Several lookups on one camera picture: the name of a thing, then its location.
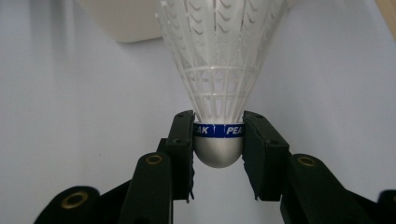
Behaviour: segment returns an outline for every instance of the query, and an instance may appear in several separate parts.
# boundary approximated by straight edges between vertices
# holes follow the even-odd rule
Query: shuttlecock cork base
[[[194,123],[193,148],[204,164],[224,168],[236,162],[242,154],[244,124]]]

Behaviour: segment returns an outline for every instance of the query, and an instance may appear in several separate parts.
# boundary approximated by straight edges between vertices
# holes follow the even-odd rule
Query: black plastic part
[[[95,224],[114,224],[120,216],[120,210],[124,203],[131,181],[127,181],[111,191],[101,195],[96,203]]]
[[[91,222],[99,192],[91,187],[67,189],[47,205],[35,224],[85,224]]]
[[[166,147],[159,146],[158,151],[165,152],[172,160],[173,200],[189,200],[193,198],[192,168],[192,126],[195,120],[192,110],[175,115]]]
[[[295,195],[294,189],[287,185],[285,189],[287,194],[282,196],[280,203],[280,212],[285,224],[306,224],[308,220],[304,214],[303,208]]]
[[[254,196],[279,201],[284,186],[289,144],[262,115],[245,111],[245,144],[242,153]]]
[[[168,155],[156,152],[139,159],[118,223],[173,223],[172,172]]]
[[[287,199],[296,195],[311,224],[372,224],[375,223],[344,189],[326,165],[311,156],[296,154],[290,157],[288,180],[293,192],[285,192],[284,210],[290,213],[295,206],[288,206]]]
[[[383,211],[384,223],[396,223],[396,190],[385,190],[379,195],[378,206]]]

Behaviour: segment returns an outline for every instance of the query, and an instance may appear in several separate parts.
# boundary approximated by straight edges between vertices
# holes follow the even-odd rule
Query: shuttlecock
[[[198,121],[194,150],[211,167],[243,150],[241,116],[287,0],[158,0],[157,18]]]

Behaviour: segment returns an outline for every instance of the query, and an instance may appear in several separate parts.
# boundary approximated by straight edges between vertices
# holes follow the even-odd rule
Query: plastic shuttlecock skirt
[[[198,122],[194,150],[211,167],[243,150],[243,113],[288,0],[158,0],[163,39]]]

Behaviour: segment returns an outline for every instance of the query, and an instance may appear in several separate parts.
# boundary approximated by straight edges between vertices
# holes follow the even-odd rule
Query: circular hole
[[[146,158],[146,163],[149,165],[156,165],[163,161],[163,157],[159,155],[152,155]]]
[[[315,166],[316,162],[309,157],[299,157],[298,162],[304,166]]]
[[[88,200],[88,193],[80,190],[65,197],[61,202],[61,207],[64,209],[72,209],[79,207]]]
[[[68,203],[79,203],[82,200],[81,195],[73,195],[71,198],[67,200]]]
[[[139,217],[134,224],[150,224],[151,221],[149,220],[148,217]]]

